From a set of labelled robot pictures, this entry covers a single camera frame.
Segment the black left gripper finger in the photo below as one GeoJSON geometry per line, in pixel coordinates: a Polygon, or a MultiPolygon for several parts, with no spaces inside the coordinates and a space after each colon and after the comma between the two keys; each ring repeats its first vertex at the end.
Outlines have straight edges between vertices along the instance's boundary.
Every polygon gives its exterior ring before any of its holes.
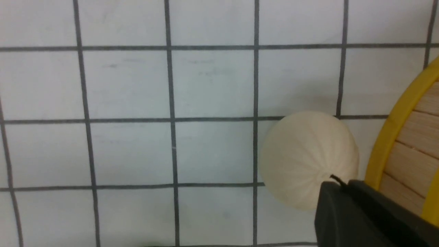
{"type": "Polygon", "coordinates": [[[314,220],[319,247],[437,247],[438,228],[366,185],[325,181],[314,220]]]}

